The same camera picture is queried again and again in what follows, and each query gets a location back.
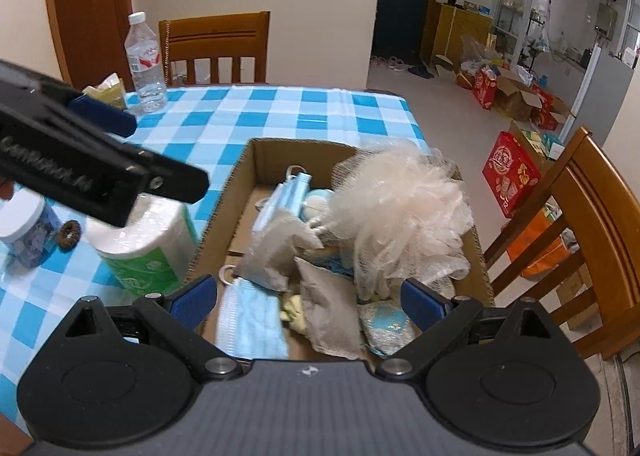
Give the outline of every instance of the blue gripper pad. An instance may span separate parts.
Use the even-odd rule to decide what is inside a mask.
[[[138,122],[133,115],[92,99],[88,95],[73,99],[67,108],[103,131],[120,137],[130,137],[138,128]]]
[[[400,287],[400,304],[421,331],[444,319],[452,309],[449,299],[411,279],[407,279]]]
[[[165,309],[185,328],[195,329],[213,310],[218,298],[216,278],[200,277],[165,299]]]

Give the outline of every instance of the wooden chair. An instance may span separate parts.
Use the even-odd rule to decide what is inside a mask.
[[[562,216],[492,282],[497,295],[558,235],[570,227],[580,250],[560,263],[520,298],[542,299],[583,264],[593,286],[551,313],[562,324],[597,303],[603,326],[574,342],[583,358],[607,359],[640,337],[640,205],[620,173],[579,129],[562,156],[484,253],[487,267],[533,219],[550,196]]]
[[[240,82],[240,59],[255,58],[254,82],[266,82],[270,13],[230,14],[163,20],[159,26],[164,80],[175,86],[171,63],[186,61],[187,84],[196,84],[195,59],[211,60],[211,83],[218,84],[218,59],[233,58],[231,82]]]

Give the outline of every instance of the water bottle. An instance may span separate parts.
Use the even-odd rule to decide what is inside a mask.
[[[143,111],[151,113],[166,104],[166,85],[158,37],[146,24],[146,14],[129,15],[131,28],[124,42],[133,86],[136,88]]]

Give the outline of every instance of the blue checkered tablecloth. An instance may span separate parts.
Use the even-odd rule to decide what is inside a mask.
[[[135,104],[137,97],[129,97]],[[129,142],[197,165],[209,173],[206,196],[189,212],[202,233],[220,191],[252,137],[329,140],[358,146],[380,136],[406,138],[426,149],[404,99],[345,90],[270,86],[169,90],[161,112],[144,115]],[[54,204],[62,222],[85,217]],[[51,331],[83,295],[107,305],[132,301],[84,240],[54,252],[27,271],[0,246],[0,412],[25,429],[15,393],[22,372]]]

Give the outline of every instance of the surgical mask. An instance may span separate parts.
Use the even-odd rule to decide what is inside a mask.
[[[287,170],[286,180],[279,183],[273,194],[262,205],[260,214],[251,229],[253,234],[260,232],[269,223],[274,213],[281,208],[287,209],[293,216],[299,217],[302,210],[302,202],[309,191],[311,175],[298,173],[289,175],[291,167]]]
[[[216,346],[242,359],[288,359],[289,345],[280,322],[280,299],[276,292],[236,277],[225,280],[225,265],[218,276],[227,285],[216,328]]]

